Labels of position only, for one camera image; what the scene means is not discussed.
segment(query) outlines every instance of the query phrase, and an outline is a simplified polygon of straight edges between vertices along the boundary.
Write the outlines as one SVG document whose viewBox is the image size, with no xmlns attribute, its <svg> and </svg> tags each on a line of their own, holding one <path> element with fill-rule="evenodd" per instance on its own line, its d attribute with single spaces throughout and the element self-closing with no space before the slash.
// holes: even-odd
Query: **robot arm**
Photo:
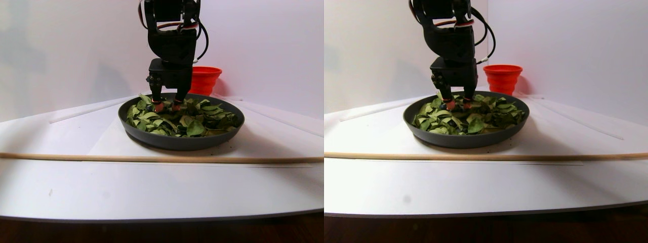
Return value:
<svg viewBox="0 0 648 243">
<path fill-rule="evenodd" d="M 144 2 L 142 14 L 141 2 Z M 151 61 L 148 68 L 152 102 L 155 112 L 163 111 L 160 97 L 162 86 L 178 89 L 173 110 L 178 111 L 191 88 L 193 63 L 207 50 L 194 59 L 196 40 L 200 32 L 208 38 L 205 27 L 200 23 L 200 0 L 142 0 L 138 12 L 142 26 L 148 29 L 148 44 L 159 58 Z"/>
<path fill-rule="evenodd" d="M 464 109 L 470 108 L 477 87 L 477 64 L 485 62 L 475 59 L 473 16 L 490 30 L 483 16 L 470 5 L 470 0 L 409 0 L 414 18 L 423 27 L 423 35 L 428 47 L 439 57 L 432 63 L 432 82 L 440 90 L 444 104 L 442 109 L 453 110 L 455 102 L 451 87 L 463 87 Z M 436 19 L 456 20 L 434 23 Z"/>
</svg>

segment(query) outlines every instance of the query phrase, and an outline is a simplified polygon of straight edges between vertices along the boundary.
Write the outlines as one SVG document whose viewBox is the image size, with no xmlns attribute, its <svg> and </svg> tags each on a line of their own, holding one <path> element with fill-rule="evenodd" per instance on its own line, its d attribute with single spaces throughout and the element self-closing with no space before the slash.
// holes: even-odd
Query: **dark gray plate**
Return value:
<svg viewBox="0 0 648 243">
<path fill-rule="evenodd" d="M 453 94 L 463 95 L 463 91 L 453 92 Z M 522 119 L 522 122 L 506 130 L 493 132 L 493 133 L 478 134 L 478 135 L 437 134 L 437 133 L 426 132 L 413 126 L 411 123 L 414 121 L 414 117 L 416 117 L 416 114 L 418 114 L 419 110 L 421 109 L 421 106 L 423 106 L 426 103 L 432 102 L 437 97 L 436 95 L 419 100 L 414 104 L 410 105 L 409 107 L 407 107 L 407 109 L 405 109 L 405 112 L 403 113 L 403 119 L 407 123 L 411 132 L 414 133 L 414 136 L 432 145 L 442 146 L 445 148 L 479 148 L 479 147 L 494 145 L 512 137 L 522 129 L 522 127 L 527 121 L 527 118 L 529 118 L 529 107 L 518 98 L 509 95 L 504 95 L 501 93 L 493 93 L 493 92 L 486 92 L 486 91 L 475 91 L 475 94 L 490 96 L 490 97 L 498 97 L 498 98 L 504 97 L 506 98 L 506 101 L 508 103 L 515 102 L 515 106 L 518 109 L 524 111 L 524 118 Z"/>
<path fill-rule="evenodd" d="M 167 100 L 173 100 L 176 94 L 163 93 L 161 94 L 161 96 L 163 98 L 166 98 Z M 237 115 L 238 123 L 239 123 L 238 127 L 225 134 L 209 136 L 209 137 L 171 137 L 171 136 L 153 134 L 150 132 L 144 132 L 142 130 L 134 128 L 133 126 L 130 126 L 129 124 L 126 124 L 126 114 L 128 112 L 128 108 L 134 104 L 137 104 L 137 102 L 140 100 L 139 97 L 133 98 L 128 102 L 124 103 L 119 108 L 117 114 L 119 115 L 119 119 L 121 120 L 122 125 L 124 126 L 124 129 L 128 134 L 128 137 L 130 137 L 131 139 L 139 143 L 143 143 L 145 145 L 153 146 L 156 148 L 162 148 L 165 150 L 191 151 L 191 150 L 201 150 L 205 148 L 214 147 L 230 140 L 232 137 L 234 137 L 234 135 L 238 133 L 241 126 L 243 126 L 243 122 L 245 121 L 245 116 L 243 116 L 241 110 L 236 108 L 236 106 L 228 102 L 225 102 L 223 100 L 219 100 L 217 98 L 207 97 L 203 95 L 187 94 L 187 98 L 194 98 L 200 100 L 206 98 L 207 100 L 209 100 L 209 102 L 211 102 L 211 104 L 222 104 L 220 107 L 223 110 L 229 111 Z"/>
</svg>

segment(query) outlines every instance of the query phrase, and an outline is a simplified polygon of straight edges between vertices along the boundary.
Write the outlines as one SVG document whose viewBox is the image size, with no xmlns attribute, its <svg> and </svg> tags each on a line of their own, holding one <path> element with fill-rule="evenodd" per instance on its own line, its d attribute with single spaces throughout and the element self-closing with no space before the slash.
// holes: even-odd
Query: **red cup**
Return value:
<svg viewBox="0 0 648 243">
<path fill-rule="evenodd" d="M 216 67 L 194 67 L 191 76 L 191 89 L 189 93 L 198 95 L 211 95 L 216 79 L 223 73 L 223 70 Z"/>
<path fill-rule="evenodd" d="M 522 67 L 516 65 L 488 65 L 484 67 L 492 92 L 513 95 L 515 84 L 522 73 Z"/>
</svg>

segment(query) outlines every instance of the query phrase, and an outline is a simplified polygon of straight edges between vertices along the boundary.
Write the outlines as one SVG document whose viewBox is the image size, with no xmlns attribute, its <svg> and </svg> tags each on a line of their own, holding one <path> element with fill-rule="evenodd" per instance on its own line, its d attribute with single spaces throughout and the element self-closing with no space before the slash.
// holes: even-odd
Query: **wooden dowel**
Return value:
<svg viewBox="0 0 648 243">
<path fill-rule="evenodd" d="M 354 154 L 325 152 L 324 157 L 338 159 L 385 159 L 385 160 L 454 160 L 454 161 L 610 161 L 648 159 L 648 153 L 594 154 L 573 156 L 534 156 L 505 154 Z"/>
<path fill-rule="evenodd" d="M 323 157 L 181 157 L 181 156 L 83 156 L 63 154 L 14 154 L 0 153 L 5 159 L 35 159 L 60 161 L 110 161 L 110 162 L 148 162 L 148 163 L 225 163 L 225 164 L 291 164 L 321 163 Z"/>
</svg>

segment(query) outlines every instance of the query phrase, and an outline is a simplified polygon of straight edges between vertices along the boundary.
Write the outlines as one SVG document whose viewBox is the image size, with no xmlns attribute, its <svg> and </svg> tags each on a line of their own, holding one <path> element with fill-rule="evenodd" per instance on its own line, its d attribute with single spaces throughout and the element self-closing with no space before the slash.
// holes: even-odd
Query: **white wall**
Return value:
<svg viewBox="0 0 648 243">
<path fill-rule="evenodd" d="M 523 92 L 648 125 L 646 12 L 644 0 L 490 0 L 490 63 L 521 65 Z"/>
<path fill-rule="evenodd" d="M 0 1 L 0 122 L 148 90 L 138 2 Z M 322 118 L 322 15 L 323 0 L 203 1 L 198 65 L 224 70 L 225 95 Z"/>
<path fill-rule="evenodd" d="M 488 18 L 487 0 L 472 4 Z M 436 93 L 430 64 L 438 55 L 425 44 L 407 1 L 326 1 L 324 22 L 327 113 Z M 476 39 L 482 26 L 475 24 Z M 487 47 L 478 46 L 478 59 L 486 56 Z M 482 66 L 479 85 L 486 82 Z"/>
<path fill-rule="evenodd" d="M 223 69 L 219 93 L 323 119 L 323 2 L 202 1 L 197 65 Z"/>
<path fill-rule="evenodd" d="M 0 1 L 0 121 L 148 89 L 138 1 Z"/>
</svg>

